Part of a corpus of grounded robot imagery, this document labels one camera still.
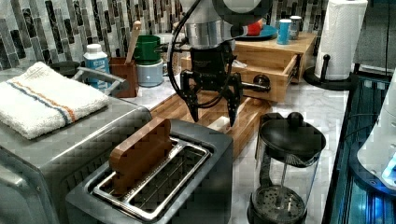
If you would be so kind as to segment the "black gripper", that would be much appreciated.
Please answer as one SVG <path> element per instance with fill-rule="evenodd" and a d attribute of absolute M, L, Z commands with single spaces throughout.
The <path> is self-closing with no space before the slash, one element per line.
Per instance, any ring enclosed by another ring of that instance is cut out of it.
<path fill-rule="evenodd" d="M 227 42 L 213 49 L 191 50 L 191 68 L 180 74 L 180 88 L 182 99 L 195 122 L 199 120 L 197 92 L 204 90 L 224 92 L 230 125 L 234 125 L 243 95 L 241 76 L 232 72 L 235 59 Z"/>

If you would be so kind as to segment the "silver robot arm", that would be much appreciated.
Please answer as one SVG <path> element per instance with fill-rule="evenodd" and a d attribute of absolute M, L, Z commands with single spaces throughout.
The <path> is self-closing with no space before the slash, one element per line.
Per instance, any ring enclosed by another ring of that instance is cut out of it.
<path fill-rule="evenodd" d="M 241 75 L 232 71 L 234 40 L 269 12 L 273 0 L 180 0 L 185 16 L 179 26 L 191 47 L 191 69 L 180 74 L 179 96 L 192 118 L 198 110 L 227 101 L 234 123 L 243 94 Z"/>

